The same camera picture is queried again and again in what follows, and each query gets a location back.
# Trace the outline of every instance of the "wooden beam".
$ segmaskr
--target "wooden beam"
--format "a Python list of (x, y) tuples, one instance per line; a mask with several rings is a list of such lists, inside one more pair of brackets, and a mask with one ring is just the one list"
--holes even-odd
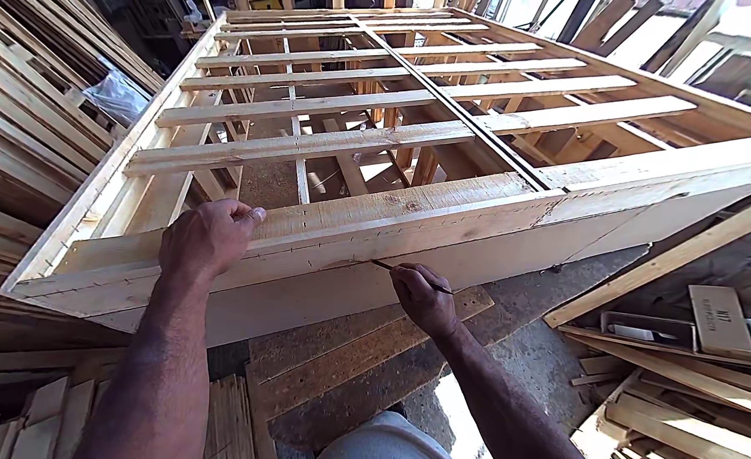
[(543, 49), (534, 43), (489, 43), (485, 45), (442, 45), (435, 47), (403, 47), (395, 51), (403, 57), (482, 56), (488, 54), (519, 54)]
[(724, 403), (729, 406), (751, 412), (750, 391), (745, 391), (734, 385), (718, 381), (715, 378), (704, 376), (703, 374), (697, 373), (689, 368), (682, 367), (664, 359), (659, 359), (654, 355), (646, 354), (645, 352), (641, 352), (631, 347), (593, 338), (578, 337), (575, 335), (569, 336), (590, 347), (603, 350), (608, 354), (615, 355), (620, 359), (639, 365), (646, 370), (658, 373), (673, 381), (680, 382), (687, 387), (692, 387), (697, 391), (702, 391), (705, 394), (712, 395), (718, 400), (723, 400)]
[(610, 53), (614, 52), (616, 48), (624, 43), (633, 33), (647, 22), (648, 19), (653, 17), (659, 10), (664, 8), (664, 2), (662, 0), (648, 0), (639, 10), (633, 15), (624, 26), (620, 27), (610, 38), (595, 50), (591, 50), (594, 53), (602, 57), (610, 56)]
[(601, 77), (555, 78), (528, 82), (461, 84), (444, 87), (443, 90), (452, 99), (473, 100), (586, 94), (598, 91), (614, 91), (631, 86), (635, 86), (633, 80), (618, 75), (607, 75)]
[(125, 348), (1, 352), (0, 371), (68, 368), (74, 367), (84, 360), (114, 363), (121, 358), (124, 352)]
[(285, 161), (377, 153), (397, 148), (471, 141), (474, 133), (460, 121), (411, 124), (384, 129), (346, 130), (252, 141), (202, 144), (141, 151), (125, 169), (128, 176), (161, 174), (240, 165), (254, 161)]
[(655, 257), (648, 263), (637, 266), (625, 275), (597, 287), (561, 308), (546, 314), (545, 322), (552, 328), (585, 314), (587, 311), (621, 297), (625, 293), (707, 255), (718, 247), (731, 243), (751, 232), (751, 206), (722, 221), (720, 224), (696, 235), (682, 244)]
[(570, 325), (561, 325), (557, 328), (559, 331), (570, 333), (579, 337), (589, 337), (597, 340), (610, 341), (613, 343), (626, 345), (630, 347), (636, 347), (639, 349), (647, 349), (650, 351), (660, 351), (665, 354), (684, 355), (686, 357), (695, 358), (699, 360), (711, 360), (713, 362), (729, 363), (731, 365), (738, 365), (743, 367), (751, 367), (751, 360), (740, 360), (732, 357), (722, 357), (714, 354), (701, 354), (694, 353), (691, 350), (681, 349), (677, 347), (662, 346), (655, 343), (651, 343), (643, 340), (634, 340), (629, 338), (618, 337), (616, 335), (603, 334), (598, 330), (580, 329), (579, 327), (571, 327)]
[(165, 109), (157, 117), (156, 125), (171, 128), (204, 122), (238, 121), (243, 119), (271, 119), (297, 114), (335, 113), (364, 110), (370, 107), (404, 107), (433, 104), (436, 98), (424, 89), (383, 92), (355, 96), (320, 97), (316, 99), (273, 100), (249, 104), (215, 105), (213, 107), (179, 107)]
[(280, 84), (303, 86), (309, 84), (335, 84), (341, 82), (387, 81), (404, 78), (410, 73), (402, 67), (361, 68), (355, 70), (330, 70), (300, 74), (262, 74), (227, 77), (186, 78), (179, 85), (183, 91), (236, 89)]
[(292, 53), (249, 54), (240, 56), (201, 57), (197, 68), (238, 67), (241, 65), (311, 64), (313, 62), (344, 62), (345, 60), (376, 60), (388, 57), (384, 49), (341, 51), (306, 51)]
[[(659, 357), (655, 352), (648, 352), (648, 354)], [(724, 381), (731, 385), (737, 385), (747, 391), (751, 391), (751, 375), (747, 373), (741, 373), (740, 371), (730, 370), (728, 368), (719, 367), (710, 363), (701, 362), (700, 360), (690, 359), (675, 354), (664, 354), (660, 356), (664, 360), (669, 360), (673, 363), (681, 365), (682, 367), (689, 368), (693, 371), (699, 372), (708, 377), (716, 378), (719, 381)]]
[[(488, 45), (450, 45), (440, 47), (396, 48), (405, 57), (436, 57), (458, 55), (513, 54), (541, 49), (533, 43), (493, 43)], [(201, 57), (197, 68), (236, 67), (240, 65), (311, 64), (314, 62), (340, 62), (345, 60), (376, 60), (389, 57), (384, 49), (358, 49), (340, 51), (305, 51), (293, 53), (251, 54), (229, 57)]]
[[(326, 132), (338, 132), (339, 123), (334, 119), (324, 119), (324, 128)], [(361, 174), (361, 169), (352, 159), (354, 153), (337, 153), (335, 155), (336, 161), (339, 162), (339, 168), (341, 169), (341, 175), (344, 176), (344, 183), (347, 184), (347, 189), (350, 192), (350, 196), (360, 196), (361, 194), (368, 194), (367, 185), (364, 182), (364, 176)]]
[(605, 38), (610, 28), (622, 19), (633, 8), (634, 4), (634, 0), (613, 0), (608, 3), (602, 12), (579, 31), (571, 42), (571, 46), (586, 51), (594, 51), (602, 45), (602, 39)]
[(574, 58), (511, 60), (509, 62), (462, 62), (416, 66), (419, 71), (428, 77), (491, 75), (509, 72), (556, 72), (580, 67), (585, 67), (585, 63)]
[(693, 109), (695, 105), (686, 100), (675, 96), (663, 96), (529, 112), (482, 115), (476, 118), (497, 134), (523, 134), (538, 130), (668, 116)]
[(751, 438), (622, 394), (605, 416), (699, 459), (751, 459)]

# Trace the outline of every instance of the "wooden frame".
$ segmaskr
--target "wooden frame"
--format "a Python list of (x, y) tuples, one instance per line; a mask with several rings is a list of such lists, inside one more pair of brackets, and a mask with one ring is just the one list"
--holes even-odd
[[(320, 51), (326, 36), (344, 49)], [(287, 99), (254, 101), (276, 85)], [(342, 112), (370, 128), (334, 131)], [(327, 113), (303, 130), (299, 115)], [(281, 118), (285, 136), (246, 139)], [(378, 152), (405, 188), (364, 193), (351, 156)], [(318, 157), (360, 194), (308, 204)], [(303, 204), (269, 209), (216, 279), (209, 346), (396, 302), (373, 258), (427, 263), (460, 289), (664, 238), (751, 193), (751, 109), (453, 8), (230, 11), (0, 293), (132, 331), (189, 185), (236, 196), (243, 164), (285, 160)]]

